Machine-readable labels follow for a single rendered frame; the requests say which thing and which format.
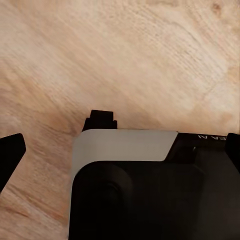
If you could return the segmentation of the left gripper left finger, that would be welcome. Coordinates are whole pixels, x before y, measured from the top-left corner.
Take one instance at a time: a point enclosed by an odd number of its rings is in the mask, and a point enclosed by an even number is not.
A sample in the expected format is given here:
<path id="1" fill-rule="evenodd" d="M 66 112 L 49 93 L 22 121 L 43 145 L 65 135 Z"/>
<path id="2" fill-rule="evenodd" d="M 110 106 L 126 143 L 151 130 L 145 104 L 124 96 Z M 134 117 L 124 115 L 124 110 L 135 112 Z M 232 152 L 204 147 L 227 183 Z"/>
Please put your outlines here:
<path id="1" fill-rule="evenodd" d="M 22 133 L 0 138 L 0 193 L 26 153 Z"/>

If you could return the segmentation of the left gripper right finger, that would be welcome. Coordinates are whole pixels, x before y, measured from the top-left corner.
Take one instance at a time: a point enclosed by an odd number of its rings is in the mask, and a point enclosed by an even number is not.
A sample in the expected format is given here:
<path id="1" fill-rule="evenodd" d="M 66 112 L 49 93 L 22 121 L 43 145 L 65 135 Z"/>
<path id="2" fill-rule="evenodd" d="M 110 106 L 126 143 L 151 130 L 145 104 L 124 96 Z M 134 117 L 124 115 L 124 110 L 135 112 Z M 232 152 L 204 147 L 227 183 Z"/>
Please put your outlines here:
<path id="1" fill-rule="evenodd" d="M 240 172 L 240 135 L 229 132 L 225 141 L 224 151 Z"/>

